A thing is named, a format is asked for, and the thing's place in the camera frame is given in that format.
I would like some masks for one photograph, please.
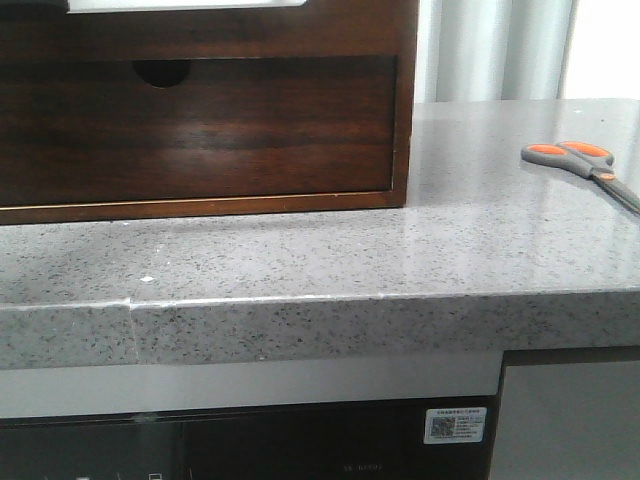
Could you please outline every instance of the drawer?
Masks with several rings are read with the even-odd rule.
[[[392,4],[4,22],[0,46],[21,48],[0,53],[0,222],[402,205],[407,32],[314,33],[371,8],[415,13]]]

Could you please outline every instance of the white curtain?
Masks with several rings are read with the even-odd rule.
[[[421,0],[416,101],[557,98],[574,0]]]

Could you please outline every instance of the drawer handle hole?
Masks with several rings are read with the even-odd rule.
[[[191,60],[134,60],[132,64],[142,80],[157,88],[180,85],[191,71]]]

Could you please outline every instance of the scissors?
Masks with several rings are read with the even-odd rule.
[[[640,198],[618,180],[611,168],[613,154],[604,148],[582,142],[560,142],[527,145],[521,154],[527,162],[563,168],[593,180],[626,208],[640,214]]]

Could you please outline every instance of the speckled countertop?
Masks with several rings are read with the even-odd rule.
[[[0,368],[640,344],[640,103],[416,108],[403,209],[0,227]]]

